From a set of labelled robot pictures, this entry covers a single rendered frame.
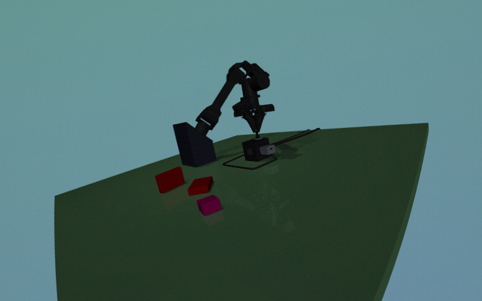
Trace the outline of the magenta cube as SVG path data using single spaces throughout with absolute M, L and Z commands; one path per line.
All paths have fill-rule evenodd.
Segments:
M 222 206 L 219 199 L 215 195 L 205 197 L 197 200 L 199 210 L 204 214 L 211 214 L 215 211 L 221 210 Z

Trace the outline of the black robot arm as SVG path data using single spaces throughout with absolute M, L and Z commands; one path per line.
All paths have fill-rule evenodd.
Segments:
M 246 71 L 246 74 L 239 69 L 241 67 Z M 246 78 L 247 75 L 250 78 Z M 214 128 L 214 126 L 218 123 L 219 116 L 222 114 L 220 109 L 235 84 L 238 83 L 242 85 L 243 94 L 255 93 L 269 87 L 269 76 L 270 75 L 256 63 L 250 64 L 248 61 L 235 63 L 232 67 L 230 67 L 229 73 L 227 74 L 227 82 L 224 84 L 213 104 L 204 109 L 196 118 L 195 121 L 198 123 L 195 128 L 204 135 L 206 135 L 209 130 Z M 242 113 L 249 107 L 254 107 L 249 96 L 246 96 L 246 99 L 244 100 L 243 97 L 241 97 L 240 102 L 232 106 L 235 114 Z M 210 125 L 201 118 L 206 120 Z

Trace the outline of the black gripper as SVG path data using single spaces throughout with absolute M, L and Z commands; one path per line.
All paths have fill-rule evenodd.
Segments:
M 249 96 L 253 103 L 253 108 L 249 107 L 247 110 L 245 110 L 242 113 L 237 113 L 234 114 L 234 117 L 239 117 L 243 116 L 244 118 L 250 125 L 250 128 L 252 129 L 252 132 L 255 133 L 255 131 L 260 132 L 260 128 L 262 126 L 263 119 L 265 117 L 266 112 L 273 112 L 274 106 L 273 104 L 267 104 L 267 105 L 259 105 L 259 97 L 260 94 L 258 95 L 257 92 L 255 93 L 245 93 L 243 94 L 243 100 L 246 99 L 246 96 Z M 253 115 L 254 113 L 254 115 Z

